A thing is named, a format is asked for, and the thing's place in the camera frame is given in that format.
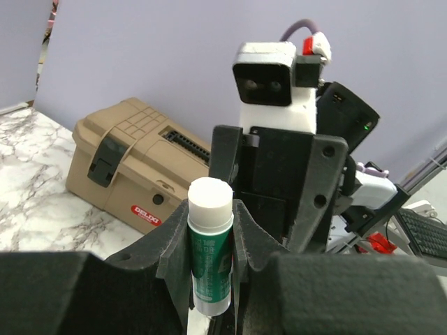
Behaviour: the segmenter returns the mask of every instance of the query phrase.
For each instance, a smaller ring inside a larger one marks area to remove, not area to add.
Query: screw hole
[[[130,260],[132,255],[130,253],[118,253],[114,257],[115,262],[123,262],[125,260]]]
[[[324,195],[318,194],[314,198],[314,206],[316,208],[323,208],[326,204],[326,197]]]
[[[163,201],[165,201],[165,199],[163,198],[163,196],[161,194],[156,194],[152,198],[152,202],[154,204],[163,204]]]
[[[333,157],[335,155],[335,148],[328,145],[323,149],[323,155],[325,157]]]

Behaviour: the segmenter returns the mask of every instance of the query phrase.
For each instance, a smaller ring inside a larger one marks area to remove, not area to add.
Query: white glue stick cap
[[[233,190],[226,182],[203,177],[188,190],[189,222],[198,231],[221,232],[233,223]]]

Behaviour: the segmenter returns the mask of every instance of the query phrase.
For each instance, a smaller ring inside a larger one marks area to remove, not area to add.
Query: green glue stick label
[[[230,293],[232,228],[208,236],[189,229],[192,246],[192,272],[196,279],[194,291],[200,300],[220,302]]]

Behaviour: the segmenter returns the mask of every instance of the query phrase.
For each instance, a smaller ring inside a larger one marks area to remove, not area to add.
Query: red logo label
[[[154,226],[158,227],[161,224],[161,220],[159,218],[156,218],[152,214],[148,213],[144,209],[141,209],[136,204],[131,207],[132,213],[137,214],[139,217],[145,219],[147,222],[153,224]]]

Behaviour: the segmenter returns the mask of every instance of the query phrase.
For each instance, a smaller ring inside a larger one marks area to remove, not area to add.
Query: glue stick
[[[231,303],[233,190],[220,179],[199,178],[189,187],[188,203],[194,305],[218,316]]]

